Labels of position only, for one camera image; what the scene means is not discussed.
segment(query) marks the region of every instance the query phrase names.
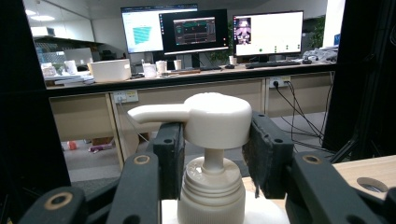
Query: floor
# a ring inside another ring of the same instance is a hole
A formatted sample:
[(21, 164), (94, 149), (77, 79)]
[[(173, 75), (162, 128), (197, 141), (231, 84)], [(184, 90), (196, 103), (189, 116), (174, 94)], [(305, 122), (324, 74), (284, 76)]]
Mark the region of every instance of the floor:
[[(324, 157), (329, 157), (332, 153), (323, 151), (320, 146), (321, 132), (324, 131), (325, 113), (314, 113), (295, 117), (273, 118), (273, 122), (294, 141), (295, 151), (319, 151)], [(116, 180), (121, 173), (117, 150), (101, 150), (97, 153), (88, 149), (92, 143), (78, 140), (77, 149), (69, 150), (67, 143), (64, 146), (64, 156), (72, 185), (85, 190), (86, 194), (94, 192), (102, 186)], [(143, 151), (148, 143), (141, 143), (138, 151)], [(193, 144), (186, 143), (185, 163), (194, 158), (201, 157), (204, 149)], [(226, 149), (224, 157), (234, 161), (241, 170), (242, 176), (248, 176), (248, 170), (244, 164), (241, 148)]]

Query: cup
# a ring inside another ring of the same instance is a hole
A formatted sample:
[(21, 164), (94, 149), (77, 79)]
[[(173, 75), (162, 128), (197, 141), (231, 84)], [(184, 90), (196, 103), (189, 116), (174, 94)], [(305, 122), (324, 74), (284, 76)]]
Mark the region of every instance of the cup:
[(174, 64), (175, 64), (175, 70), (181, 69), (181, 60), (180, 59), (174, 60)]
[(166, 61), (158, 61), (155, 64), (157, 65), (157, 73), (159, 75), (166, 72)]
[(145, 77), (156, 77), (157, 71), (155, 70), (155, 64), (143, 63), (143, 74)]
[(230, 56), (230, 64), (236, 65), (236, 58), (233, 55)]
[(64, 61), (64, 65), (66, 67), (66, 72), (70, 75), (74, 75), (77, 73), (76, 62), (72, 61)]

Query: ceiling light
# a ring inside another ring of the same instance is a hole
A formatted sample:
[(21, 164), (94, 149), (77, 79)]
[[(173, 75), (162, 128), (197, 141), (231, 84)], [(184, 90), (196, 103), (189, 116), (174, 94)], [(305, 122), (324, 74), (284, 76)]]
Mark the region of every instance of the ceiling light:
[(35, 21), (53, 21), (53, 20), (55, 20), (55, 18), (53, 18), (51, 16), (33, 16), (30, 18)]
[(26, 15), (28, 15), (28, 16), (33, 16), (33, 15), (35, 15), (35, 12), (33, 12), (33, 11), (31, 11), (31, 10), (25, 10), (25, 12), (26, 12)]

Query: white monitor screen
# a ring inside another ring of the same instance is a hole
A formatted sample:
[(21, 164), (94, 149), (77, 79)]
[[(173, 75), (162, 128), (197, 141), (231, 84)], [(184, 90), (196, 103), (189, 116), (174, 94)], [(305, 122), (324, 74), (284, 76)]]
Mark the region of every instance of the white monitor screen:
[(300, 53), (303, 12), (233, 16), (235, 56)]
[(169, 12), (196, 11), (197, 9), (197, 4), (122, 7), (121, 16), (128, 53), (163, 50), (159, 15)]

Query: green plant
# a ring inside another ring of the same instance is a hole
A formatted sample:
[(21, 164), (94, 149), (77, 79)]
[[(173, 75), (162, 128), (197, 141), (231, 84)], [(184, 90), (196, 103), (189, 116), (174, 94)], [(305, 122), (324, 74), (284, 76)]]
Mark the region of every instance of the green plant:
[(229, 60), (229, 56), (233, 55), (233, 22), (228, 22), (228, 40), (229, 47), (225, 50), (213, 51), (209, 55), (209, 61), (211, 63), (221, 62), (226, 63)]
[(311, 48), (320, 48), (323, 45), (323, 36), (324, 36), (324, 24), (326, 21), (326, 16), (321, 16), (317, 18), (317, 24), (314, 28), (314, 34), (310, 38), (309, 47)]

